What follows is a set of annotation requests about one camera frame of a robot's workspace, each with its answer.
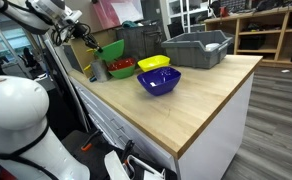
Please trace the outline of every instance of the green container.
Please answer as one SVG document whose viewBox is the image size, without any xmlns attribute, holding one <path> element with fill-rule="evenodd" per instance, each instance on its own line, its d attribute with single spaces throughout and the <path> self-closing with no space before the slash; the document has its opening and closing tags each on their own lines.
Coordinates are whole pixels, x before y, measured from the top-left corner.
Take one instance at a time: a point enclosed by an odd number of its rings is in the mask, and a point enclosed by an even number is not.
<svg viewBox="0 0 292 180">
<path fill-rule="evenodd" d="M 109 73 L 117 79 L 124 79 L 132 76 L 135 71 L 135 65 L 129 66 L 127 68 L 119 69 L 116 71 L 109 71 Z"/>
<path fill-rule="evenodd" d="M 95 52 L 95 55 L 105 60 L 106 62 L 114 61 L 115 59 L 121 57 L 124 52 L 124 40 L 116 41 L 112 44 L 104 46 L 103 52 Z"/>
</svg>

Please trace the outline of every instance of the white cabinet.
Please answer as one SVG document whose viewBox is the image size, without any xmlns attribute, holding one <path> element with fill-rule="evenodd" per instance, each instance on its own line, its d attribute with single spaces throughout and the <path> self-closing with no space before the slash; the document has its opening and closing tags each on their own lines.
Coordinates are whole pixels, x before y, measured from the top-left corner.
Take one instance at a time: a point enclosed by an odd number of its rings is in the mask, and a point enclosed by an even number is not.
<svg viewBox="0 0 292 180">
<path fill-rule="evenodd" d="M 171 154 L 134 127 L 74 78 L 70 79 L 89 113 L 89 119 L 96 128 L 103 131 L 103 136 L 110 144 L 124 149 L 127 141 L 133 140 L 135 143 L 134 151 L 139 153 L 141 157 L 176 172 L 175 160 Z"/>
<path fill-rule="evenodd" d="M 208 2 L 202 3 L 202 0 L 166 0 L 168 23 L 181 22 L 185 32 L 192 32 L 195 27 L 204 26 L 198 24 L 196 19 L 203 15 L 208 16 L 207 6 Z"/>
</svg>

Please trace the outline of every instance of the wooden floor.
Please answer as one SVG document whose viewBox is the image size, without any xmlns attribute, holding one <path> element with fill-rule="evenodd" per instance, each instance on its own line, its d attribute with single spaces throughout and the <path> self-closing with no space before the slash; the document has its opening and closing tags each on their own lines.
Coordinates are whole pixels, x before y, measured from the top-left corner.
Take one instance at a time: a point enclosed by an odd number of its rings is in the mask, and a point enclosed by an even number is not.
<svg viewBox="0 0 292 180">
<path fill-rule="evenodd" d="M 224 180 L 292 180 L 292 70 L 255 73 L 243 143 Z"/>
</svg>

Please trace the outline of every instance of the table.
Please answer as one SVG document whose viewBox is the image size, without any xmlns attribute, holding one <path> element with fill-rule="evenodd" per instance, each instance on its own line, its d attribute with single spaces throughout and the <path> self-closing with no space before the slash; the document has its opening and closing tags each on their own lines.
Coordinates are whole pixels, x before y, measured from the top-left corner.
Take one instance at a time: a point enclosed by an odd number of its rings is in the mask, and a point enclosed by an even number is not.
<svg viewBox="0 0 292 180">
<path fill-rule="evenodd" d="M 137 151 L 177 172 L 180 179 L 220 179 L 238 150 L 254 70 L 261 56 L 227 55 L 210 70 L 174 67 L 175 89 L 154 97 L 132 77 L 90 83 L 71 71 L 92 122 L 119 147 Z"/>
</svg>

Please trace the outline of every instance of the gray crate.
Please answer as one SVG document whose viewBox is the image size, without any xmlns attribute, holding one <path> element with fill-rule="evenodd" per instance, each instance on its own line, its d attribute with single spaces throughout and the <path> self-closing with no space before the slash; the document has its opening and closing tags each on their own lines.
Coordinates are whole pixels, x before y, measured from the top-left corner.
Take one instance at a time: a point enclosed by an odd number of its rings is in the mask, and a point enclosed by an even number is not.
<svg viewBox="0 0 292 180">
<path fill-rule="evenodd" d="M 136 61 L 165 53 L 161 48 L 162 31 L 157 25 L 148 25 L 116 30 L 117 39 L 124 39 L 123 57 L 133 57 Z"/>
<path fill-rule="evenodd" d="M 220 30 L 185 33 L 163 42 L 162 47 L 166 48 L 173 65 L 209 69 L 226 56 L 231 40 Z M 206 51 L 205 46 L 210 43 L 220 45 L 212 51 Z"/>
</svg>

